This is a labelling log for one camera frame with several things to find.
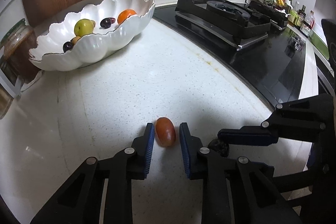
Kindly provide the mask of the red cherry tomato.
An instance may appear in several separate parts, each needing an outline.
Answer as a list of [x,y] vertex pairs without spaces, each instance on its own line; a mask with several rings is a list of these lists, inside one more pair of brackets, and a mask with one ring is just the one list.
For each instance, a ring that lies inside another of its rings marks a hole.
[[155,123],[157,138],[162,147],[171,147],[176,141],[175,127],[169,118],[160,117]]

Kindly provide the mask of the dark grape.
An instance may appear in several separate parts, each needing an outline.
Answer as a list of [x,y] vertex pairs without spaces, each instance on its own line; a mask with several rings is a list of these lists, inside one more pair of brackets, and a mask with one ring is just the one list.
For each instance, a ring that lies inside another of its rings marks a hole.
[[65,42],[63,44],[63,52],[66,53],[67,51],[72,50],[74,47],[74,44],[72,42]]
[[112,25],[112,23],[110,22],[110,18],[104,18],[101,22],[100,22],[100,27],[103,29],[107,29],[110,28]]

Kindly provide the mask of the yellow longan fruit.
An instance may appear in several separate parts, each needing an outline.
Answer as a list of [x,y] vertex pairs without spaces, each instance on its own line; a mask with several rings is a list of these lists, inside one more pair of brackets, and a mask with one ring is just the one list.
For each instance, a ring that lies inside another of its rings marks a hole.
[[76,36],[76,37],[74,37],[74,38],[71,40],[72,44],[75,45],[75,44],[78,42],[78,40],[79,40],[80,38],[81,38],[80,36]]

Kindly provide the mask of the green apple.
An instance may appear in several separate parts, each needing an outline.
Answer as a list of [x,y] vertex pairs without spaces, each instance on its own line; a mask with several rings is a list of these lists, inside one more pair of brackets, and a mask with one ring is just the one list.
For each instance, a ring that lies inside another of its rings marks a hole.
[[80,19],[74,27],[75,36],[83,37],[92,34],[94,30],[93,24],[90,19]]

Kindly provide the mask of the orange tangerine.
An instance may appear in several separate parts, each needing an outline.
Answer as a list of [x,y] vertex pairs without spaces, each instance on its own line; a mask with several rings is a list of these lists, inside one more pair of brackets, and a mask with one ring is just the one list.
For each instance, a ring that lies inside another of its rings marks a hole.
[[122,24],[125,20],[127,20],[127,18],[133,16],[133,15],[136,15],[137,13],[133,10],[133,9],[126,9],[126,10],[123,10],[118,18],[117,18],[117,22],[118,24]]

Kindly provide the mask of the blueberry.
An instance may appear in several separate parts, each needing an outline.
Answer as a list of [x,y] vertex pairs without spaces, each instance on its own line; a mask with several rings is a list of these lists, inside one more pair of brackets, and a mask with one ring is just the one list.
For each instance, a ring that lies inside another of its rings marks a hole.
[[218,153],[221,157],[228,157],[230,153],[229,144],[224,143],[219,139],[212,140],[207,147]]

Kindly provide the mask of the black gas stove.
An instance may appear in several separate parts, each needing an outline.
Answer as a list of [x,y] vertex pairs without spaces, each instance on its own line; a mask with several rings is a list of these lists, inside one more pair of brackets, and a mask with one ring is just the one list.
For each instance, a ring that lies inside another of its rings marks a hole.
[[178,0],[154,18],[214,55],[272,106],[299,98],[305,45],[258,8],[228,0]]

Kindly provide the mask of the sauce bottle red label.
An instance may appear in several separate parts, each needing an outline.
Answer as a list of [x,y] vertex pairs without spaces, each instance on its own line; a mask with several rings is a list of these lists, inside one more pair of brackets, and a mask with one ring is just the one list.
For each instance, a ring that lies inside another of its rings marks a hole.
[[305,36],[309,37],[310,32],[314,26],[315,23],[315,17],[314,17],[314,11],[310,11],[309,15],[305,17],[303,20],[301,27],[300,27],[300,32]]

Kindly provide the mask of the white scalloped fruit bowl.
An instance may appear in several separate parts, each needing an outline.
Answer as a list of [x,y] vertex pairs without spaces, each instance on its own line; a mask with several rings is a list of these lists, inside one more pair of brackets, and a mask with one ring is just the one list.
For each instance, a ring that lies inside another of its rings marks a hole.
[[[116,19],[126,9],[132,9],[136,14],[110,28],[100,27],[104,18]],[[80,12],[69,12],[62,22],[52,23],[46,35],[38,36],[37,47],[29,50],[29,60],[44,71],[67,72],[94,64],[127,46],[146,28],[154,10],[155,0],[103,0],[99,5],[86,5]],[[93,33],[64,52],[64,43],[75,37],[74,27],[81,19],[96,22]]]

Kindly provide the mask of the glass jar green lid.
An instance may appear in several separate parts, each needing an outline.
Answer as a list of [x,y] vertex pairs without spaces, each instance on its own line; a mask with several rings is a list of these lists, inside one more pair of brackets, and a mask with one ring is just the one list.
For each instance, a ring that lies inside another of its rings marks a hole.
[[4,46],[3,57],[13,71],[29,84],[35,79],[40,69],[30,61],[30,49],[36,48],[37,36],[34,29],[26,24],[25,19],[18,21],[1,40]]

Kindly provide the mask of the white picture frame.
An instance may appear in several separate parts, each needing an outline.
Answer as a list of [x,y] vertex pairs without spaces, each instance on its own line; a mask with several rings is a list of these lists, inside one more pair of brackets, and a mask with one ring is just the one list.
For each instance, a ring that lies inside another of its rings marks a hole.
[[23,80],[15,73],[3,55],[1,55],[1,85],[12,98],[21,95]]

